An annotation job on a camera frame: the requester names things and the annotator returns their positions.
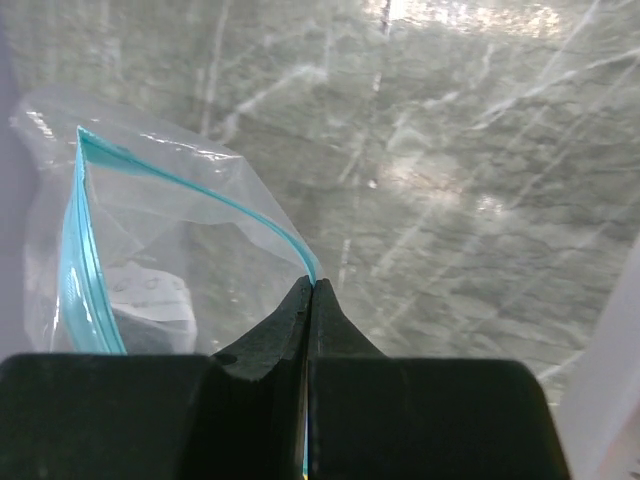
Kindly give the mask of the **clear zip top bag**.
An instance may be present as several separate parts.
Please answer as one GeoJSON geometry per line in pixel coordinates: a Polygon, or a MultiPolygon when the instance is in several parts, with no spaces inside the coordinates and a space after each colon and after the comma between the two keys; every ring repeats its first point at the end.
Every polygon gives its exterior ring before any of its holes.
{"type": "Polygon", "coordinates": [[[11,118],[39,173],[24,248],[41,352],[222,350],[322,267],[241,155],[66,87],[11,118]]]}

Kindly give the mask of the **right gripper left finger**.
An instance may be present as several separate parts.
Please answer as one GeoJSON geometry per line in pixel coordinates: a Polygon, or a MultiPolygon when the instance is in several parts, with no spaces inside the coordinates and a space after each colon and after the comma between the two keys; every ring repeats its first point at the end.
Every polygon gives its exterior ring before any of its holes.
{"type": "Polygon", "coordinates": [[[311,284],[211,355],[1,365],[5,479],[298,479],[311,284]]]}

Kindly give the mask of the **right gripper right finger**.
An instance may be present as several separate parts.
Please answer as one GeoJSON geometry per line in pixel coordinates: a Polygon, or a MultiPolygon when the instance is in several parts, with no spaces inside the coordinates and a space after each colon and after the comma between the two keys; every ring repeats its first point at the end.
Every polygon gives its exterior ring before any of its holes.
{"type": "Polygon", "coordinates": [[[308,345],[313,479],[566,479],[544,392],[522,363],[384,355],[326,280],[308,345]]]}

